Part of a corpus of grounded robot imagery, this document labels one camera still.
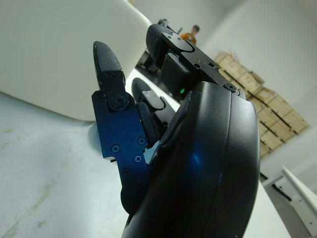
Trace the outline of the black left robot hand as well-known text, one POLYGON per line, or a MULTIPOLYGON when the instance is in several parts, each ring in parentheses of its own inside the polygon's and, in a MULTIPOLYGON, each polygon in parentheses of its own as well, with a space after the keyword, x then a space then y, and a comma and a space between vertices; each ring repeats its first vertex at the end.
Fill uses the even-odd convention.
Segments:
POLYGON ((101 150, 117 162, 125 238, 241 238, 256 200, 260 138, 256 109, 219 65, 158 24, 147 49, 173 110, 143 80, 125 90, 120 63, 93 44, 92 95, 101 150))

